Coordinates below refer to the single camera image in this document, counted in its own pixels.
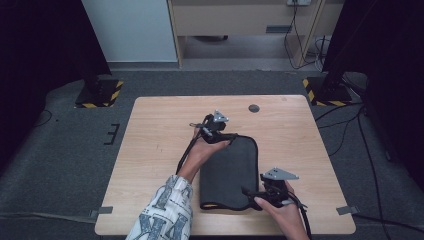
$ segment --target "patterned sleeve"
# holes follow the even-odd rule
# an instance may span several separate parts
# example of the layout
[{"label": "patterned sleeve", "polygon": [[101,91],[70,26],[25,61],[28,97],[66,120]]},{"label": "patterned sleeve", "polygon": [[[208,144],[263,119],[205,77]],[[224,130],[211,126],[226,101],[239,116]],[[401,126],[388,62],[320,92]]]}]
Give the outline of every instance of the patterned sleeve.
[{"label": "patterned sleeve", "polygon": [[173,175],[156,192],[138,217],[127,240],[188,239],[193,211],[193,188],[183,177]]}]

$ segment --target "desk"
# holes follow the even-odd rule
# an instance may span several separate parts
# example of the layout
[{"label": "desk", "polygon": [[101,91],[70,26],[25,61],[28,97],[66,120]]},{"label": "desk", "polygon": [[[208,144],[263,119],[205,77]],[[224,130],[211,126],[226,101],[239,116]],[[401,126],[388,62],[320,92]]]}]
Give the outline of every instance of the desk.
[{"label": "desk", "polygon": [[[248,110],[251,104],[260,111]],[[220,110],[230,118],[224,132],[253,137],[259,149],[259,172],[279,167],[299,175],[291,181],[308,206],[313,234],[351,234],[350,214],[340,185],[309,109],[300,95],[140,97],[136,100],[106,191],[95,231],[126,235],[156,190],[175,173],[193,135],[190,123]],[[280,235],[264,211],[201,210],[199,174],[193,181],[192,235]]]},{"label": "desk", "polygon": [[[297,7],[295,25],[300,39],[294,29],[287,35],[297,66],[303,64],[314,36],[332,34],[343,3],[312,0],[309,6]],[[267,33],[267,27],[288,29],[294,16],[287,0],[168,0],[168,6],[180,65],[186,36],[275,34]]]}]

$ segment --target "gray tape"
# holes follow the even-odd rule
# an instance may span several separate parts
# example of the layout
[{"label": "gray tape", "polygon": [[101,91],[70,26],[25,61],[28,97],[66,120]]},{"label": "gray tape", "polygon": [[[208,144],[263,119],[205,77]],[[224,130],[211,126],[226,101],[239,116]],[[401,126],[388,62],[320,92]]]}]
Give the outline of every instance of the gray tape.
[{"label": "gray tape", "polygon": [[357,206],[353,206],[353,207],[345,206],[345,207],[337,208],[337,212],[339,213],[339,215],[345,215],[348,213],[355,214],[355,213],[359,213],[359,208]]},{"label": "gray tape", "polygon": [[100,207],[99,214],[111,214],[113,207]]}]

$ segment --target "white wall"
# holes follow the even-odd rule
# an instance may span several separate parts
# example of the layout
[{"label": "white wall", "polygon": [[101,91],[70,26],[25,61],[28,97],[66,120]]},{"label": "white wall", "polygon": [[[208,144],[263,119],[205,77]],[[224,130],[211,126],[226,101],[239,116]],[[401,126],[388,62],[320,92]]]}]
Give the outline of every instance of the white wall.
[{"label": "white wall", "polygon": [[82,0],[108,62],[177,62],[166,0]]}]

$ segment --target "hand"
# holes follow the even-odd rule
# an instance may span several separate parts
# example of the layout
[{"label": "hand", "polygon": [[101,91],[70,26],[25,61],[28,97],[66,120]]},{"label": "hand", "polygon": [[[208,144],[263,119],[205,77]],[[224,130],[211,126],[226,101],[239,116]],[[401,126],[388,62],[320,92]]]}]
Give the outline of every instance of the hand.
[{"label": "hand", "polygon": [[[294,189],[286,181],[289,192],[294,194]],[[296,204],[289,204],[281,208],[276,208],[263,198],[255,197],[255,202],[277,222],[280,230],[288,240],[309,239],[300,217]]]},{"label": "hand", "polygon": [[[199,128],[194,128],[193,138],[197,136]],[[200,167],[214,154],[215,152],[224,149],[230,144],[230,141],[222,141],[214,144],[207,143],[203,138],[196,140],[196,143],[191,148],[187,155],[187,159],[180,171],[177,173],[178,176],[184,177],[190,183],[193,182],[196,173]]]}]

